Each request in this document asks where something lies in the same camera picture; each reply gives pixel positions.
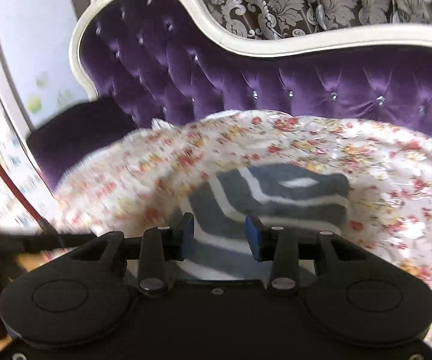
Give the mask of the grey white striped sweater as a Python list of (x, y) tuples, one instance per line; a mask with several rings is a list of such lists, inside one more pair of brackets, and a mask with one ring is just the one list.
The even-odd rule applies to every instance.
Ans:
[(170, 217), (172, 224), (187, 212), (195, 219), (188, 256), (169, 263), (170, 273), (180, 280), (264, 280), (270, 265), (252, 255), (247, 216), (269, 228), (340, 233), (349, 207), (349, 182), (342, 174), (322, 175), (289, 163), (219, 173), (182, 198)]

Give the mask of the floral bed sheet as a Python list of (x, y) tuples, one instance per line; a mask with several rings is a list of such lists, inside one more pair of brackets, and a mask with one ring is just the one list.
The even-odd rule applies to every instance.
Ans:
[[(361, 119), (225, 111), (184, 126), (154, 121), (89, 153), (56, 188), (54, 225), (128, 237), (171, 224), (182, 198), (219, 173), (293, 164), (349, 182), (350, 242), (432, 290), (432, 138)], [(427, 337), (432, 345), (432, 326)]]

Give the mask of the purple tufted headboard white frame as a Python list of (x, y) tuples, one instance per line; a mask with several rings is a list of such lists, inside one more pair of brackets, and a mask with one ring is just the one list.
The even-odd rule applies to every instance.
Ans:
[(89, 100), (28, 136), (54, 189), (84, 156), (149, 127), (226, 110), (372, 119), (432, 137), (432, 26), (377, 24), (284, 40), (222, 28), (203, 0), (93, 0), (71, 71)]

